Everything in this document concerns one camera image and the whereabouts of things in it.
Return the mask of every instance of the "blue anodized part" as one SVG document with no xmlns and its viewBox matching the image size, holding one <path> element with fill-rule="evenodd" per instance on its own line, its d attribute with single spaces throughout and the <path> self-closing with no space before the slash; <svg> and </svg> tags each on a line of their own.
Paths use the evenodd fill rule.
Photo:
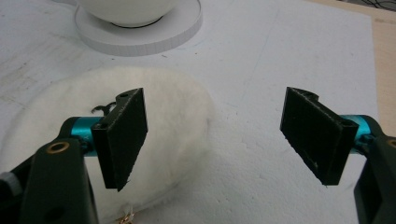
<svg viewBox="0 0 396 224">
<path fill-rule="evenodd" d="M 96 148 L 95 144 L 93 143 L 91 126 L 97 122 L 102 117 L 81 117 L 76 120 L 73 125 L 73 129 L 71 131 L 71 135 L 79 136 L 84 142 L 88 143 L 92 150 L 86 153 L 84 156 L 87 157 L 96 157 Z"/>
<path fill-rule="evenodd" d="M 367 141 L 365 139 L 372 137 L 369 124 L 359 115 L 341 115 L 341 118 L 352 120 L 359 125 L 359 129 L 355 135 L 355 146 L 351 150 L 352 153 L 359 153 L 357 148 Z"/>
</svg>

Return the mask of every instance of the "white fabric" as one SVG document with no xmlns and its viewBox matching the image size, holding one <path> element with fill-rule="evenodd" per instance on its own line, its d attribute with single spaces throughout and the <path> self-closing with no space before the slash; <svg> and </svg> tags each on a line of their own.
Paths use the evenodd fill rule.
<svg viewBox="0 0 396 224">
<path fill-rule="evenodd" d="M 3 147 L 2 167 L 16 166 L 55 138 L 67 118 L 103 116 L 91 110 L 140 87 L 145 93 L 148 135 L 131 181 L 121 192 L 105 189 L 97 158 L 86 158 L 86 163 L 103 222 L 120 217 L 125 205 L 135 211 L 153 205 L 207 150 L 211 99 L 191 77 L 176 71 L 117 67 L 52 84 L 18 115 Z"/>
</svg>

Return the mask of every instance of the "brass screw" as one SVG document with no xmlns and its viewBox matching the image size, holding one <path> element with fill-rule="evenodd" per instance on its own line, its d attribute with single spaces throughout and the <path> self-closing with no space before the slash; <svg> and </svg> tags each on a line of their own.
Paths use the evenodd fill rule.
<svg viewBox="0 0 396 224">
<path fill-rule="evenodd" d="M 47 147 L 47 153 L 57 154 L 67 150 L 70 147 L 68 142 L 57 142 Z"/>
</svg>

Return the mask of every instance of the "white table surface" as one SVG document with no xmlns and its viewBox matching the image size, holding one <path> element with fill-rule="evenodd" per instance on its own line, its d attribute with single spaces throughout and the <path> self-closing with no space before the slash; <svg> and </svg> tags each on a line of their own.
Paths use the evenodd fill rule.
<svg viewBox="0 0 396 224">
<path fill-rule="evenodd" d="M 351 156 L 340 186 L 323 187 L 279 124 L 287 86 L 317 93 L 336 113 L 377 117 L 370 18 L 291 0 L 202 4 L 204 24 L 186 44 L 122 58 L 85 46 L 68 5 L 0 2 L 0 140 L 53 81 L 116 65 L 174 68 L 216 104 L 213 153 L 194 184 L 136 223 L 356 223 L 353 187 L 364 159 Z"/>
</svg>

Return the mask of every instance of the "table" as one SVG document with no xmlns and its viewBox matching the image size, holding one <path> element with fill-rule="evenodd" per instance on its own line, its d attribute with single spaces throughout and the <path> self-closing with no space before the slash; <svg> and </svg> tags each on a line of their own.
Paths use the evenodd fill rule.
<svg viewBox="0 0 396 224">
<path fill-rule="evenodd" d="M 310 0 L 372 17 L 379 122 L 396 136 L 396 13 L 333 0 Z"/>
</svg>

